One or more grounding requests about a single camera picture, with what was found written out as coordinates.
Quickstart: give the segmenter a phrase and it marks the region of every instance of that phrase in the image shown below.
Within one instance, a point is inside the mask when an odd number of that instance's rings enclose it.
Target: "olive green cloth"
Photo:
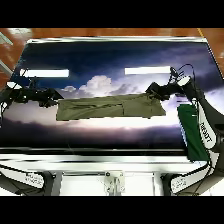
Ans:
[[[178,108],[178,117],[185,132],[190,161],[208,161],[208,154],[201,140],[198,128],[197,111],[195,106],[181,104]]]
[[[65,99],[58,101],[57,121],[103,117],[144,117],[165,115],[160,101],[146,93]]]

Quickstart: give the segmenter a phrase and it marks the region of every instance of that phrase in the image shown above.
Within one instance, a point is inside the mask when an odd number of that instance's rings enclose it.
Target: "brown floor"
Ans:
[[[69,36],[204,36],[207,38],[216,61],[224,74],[224,28],[0,28],[13,45],[0,44],[0,60],[11,70],[30,38]],[[0,71],[0,88],[7,82]]]

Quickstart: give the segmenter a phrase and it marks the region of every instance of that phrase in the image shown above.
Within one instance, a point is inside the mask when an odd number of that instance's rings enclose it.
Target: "fabric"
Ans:
[[[208,161],[208,155],[201,140],[198,128],[197,111],[195,106],[181,104],[178,108],[178,117],[185,132],[188,159],[190,161]]]
[[[103,117],[144,117],[165,115],[160,101],[146,93],[59,100],[57,121]]]

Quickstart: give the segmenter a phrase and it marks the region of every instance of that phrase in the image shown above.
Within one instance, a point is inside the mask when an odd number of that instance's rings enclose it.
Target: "sky image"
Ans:
[[[190,63],[206,99],[224,114],[224,86],[206,43],[199,42],[75,42],[27,44],[20,69],[69,69],[68,78],[40,78],[38,85],[55,88],[65,99],[144,93],[152,82],[167,84],[169,74],[125,75],[125,68]],[[190,67],[183,68],[192,76]],[[166,116],[91,118],[56,121],[57,106],[13,103],[4,113],[1,147],[41,148],[183,148],[177,106],[187,103],[172,95],[161,102]]]

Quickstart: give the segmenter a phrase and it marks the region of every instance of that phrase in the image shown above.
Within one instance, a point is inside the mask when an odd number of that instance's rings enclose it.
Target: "logo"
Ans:
[[[208,133],[206,127],[205,127],[204,122],[200,124],[200,127],[201,127],[201,131],[202,131],[202,133],[203,133],[203,135],[204,135],[206,141],[207,141],[207,142],[212,141],[212,139],[211,139],[211,137],[210,137],[210,135],[209,135],[209,133]]]

